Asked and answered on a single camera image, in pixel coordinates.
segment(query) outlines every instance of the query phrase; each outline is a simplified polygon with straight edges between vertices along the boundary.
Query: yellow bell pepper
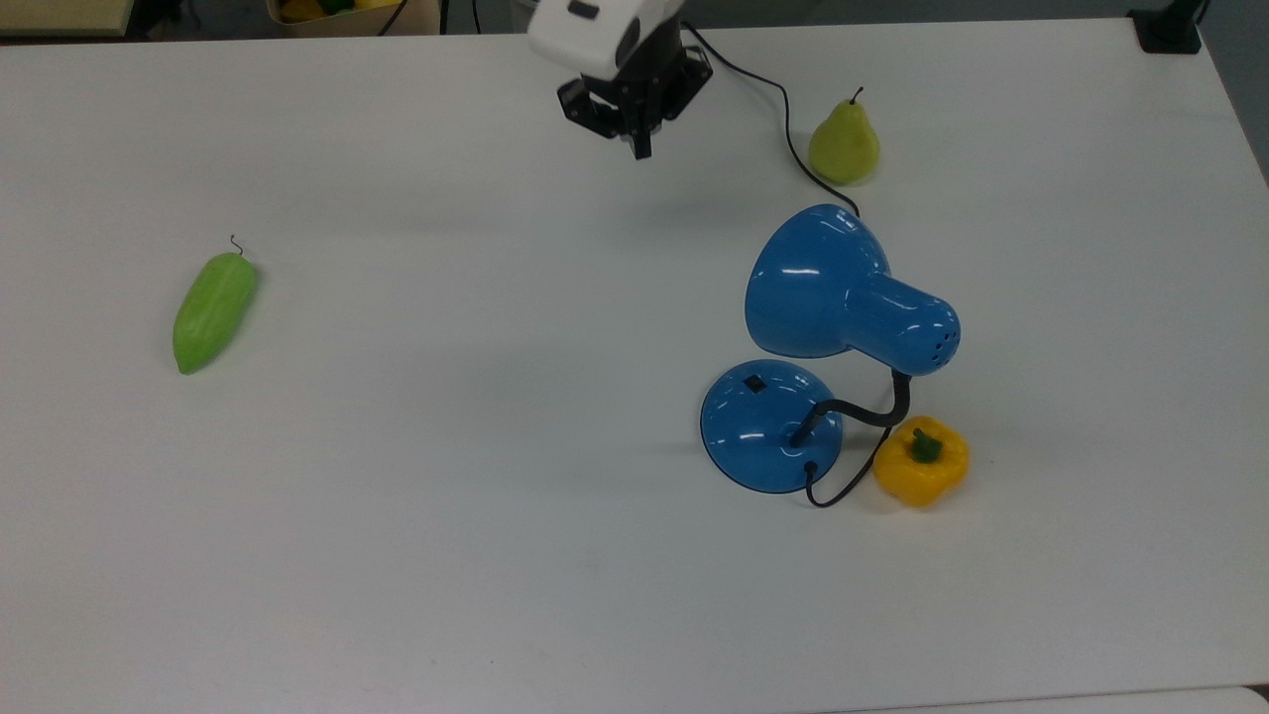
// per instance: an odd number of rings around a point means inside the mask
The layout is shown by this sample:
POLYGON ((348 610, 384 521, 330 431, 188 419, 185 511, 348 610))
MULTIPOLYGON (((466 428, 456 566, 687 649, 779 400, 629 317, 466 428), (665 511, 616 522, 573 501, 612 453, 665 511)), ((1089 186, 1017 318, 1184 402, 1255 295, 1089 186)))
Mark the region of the yellow bell pepper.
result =
POLYGON ((964 481, 970 448, 934 417, 912 417, 877 450, 877 483, 912 509, 924 509, 964 481))

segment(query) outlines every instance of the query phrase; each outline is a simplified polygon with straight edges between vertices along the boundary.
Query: lamp base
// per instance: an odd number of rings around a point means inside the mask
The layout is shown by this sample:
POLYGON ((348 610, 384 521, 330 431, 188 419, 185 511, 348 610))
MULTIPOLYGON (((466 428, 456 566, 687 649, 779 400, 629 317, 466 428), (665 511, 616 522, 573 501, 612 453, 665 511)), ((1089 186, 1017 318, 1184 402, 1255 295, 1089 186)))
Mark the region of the lamp base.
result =
POLYGON ((801 448, 789 438, 819 402, 832 393, 815 375, 779 360, 754 360, 718 378, 700 407, 700 439, 716 467, 761 493, 806 488, 807 462, 829 473, 841 453, 841 417, 829 415, 801 448))

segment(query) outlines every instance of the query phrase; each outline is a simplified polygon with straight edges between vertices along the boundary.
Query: yellow fruit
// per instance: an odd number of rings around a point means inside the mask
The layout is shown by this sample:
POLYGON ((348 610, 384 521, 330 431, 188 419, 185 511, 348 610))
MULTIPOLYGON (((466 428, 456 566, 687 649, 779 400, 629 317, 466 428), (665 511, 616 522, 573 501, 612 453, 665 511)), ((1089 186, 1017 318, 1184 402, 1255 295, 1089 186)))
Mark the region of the yellow fruit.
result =
POLYGON ((287 23, 306 23, 325 16, 326 13, 317 4, 317 0, 287 0, 282 5, 282 20, 287 23))
POLYGON ((838 104, 811 134, 811 167, 832 183, 853 183, 877 167, 881 142, 854 96, 838 104))

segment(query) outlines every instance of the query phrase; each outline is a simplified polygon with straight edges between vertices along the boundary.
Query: cardboard box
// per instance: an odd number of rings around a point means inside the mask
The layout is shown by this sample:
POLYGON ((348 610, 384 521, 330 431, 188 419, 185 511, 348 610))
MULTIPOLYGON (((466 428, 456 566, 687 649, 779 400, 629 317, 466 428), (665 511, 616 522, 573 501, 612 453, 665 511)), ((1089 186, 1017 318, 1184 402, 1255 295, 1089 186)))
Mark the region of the cardboard box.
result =
MULTIPOLYGON (((286 23, 282 22, 283 0, 264 3, 269 8, 269 16, 287 37, 373 37, 397 9, 396 5, 386 5, 303 23, 286 23)), ((409 0, 388 29, 388 36, 396 34, 440 34, 440 9, 437 0, 409 0)))

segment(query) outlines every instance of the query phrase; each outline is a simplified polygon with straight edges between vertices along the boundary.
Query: pepper stem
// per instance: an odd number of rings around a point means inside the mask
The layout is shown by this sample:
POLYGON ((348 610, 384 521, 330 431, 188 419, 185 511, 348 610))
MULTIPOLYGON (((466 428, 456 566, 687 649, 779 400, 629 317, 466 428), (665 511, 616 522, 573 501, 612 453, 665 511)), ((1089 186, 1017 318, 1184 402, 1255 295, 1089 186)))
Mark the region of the pepper stem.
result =
POLYGON ((912 432, 916 441, 912 443, 912 462, 917 464, 933 464, 943 454, 943 443, 926 435, 921 430, 912 432))

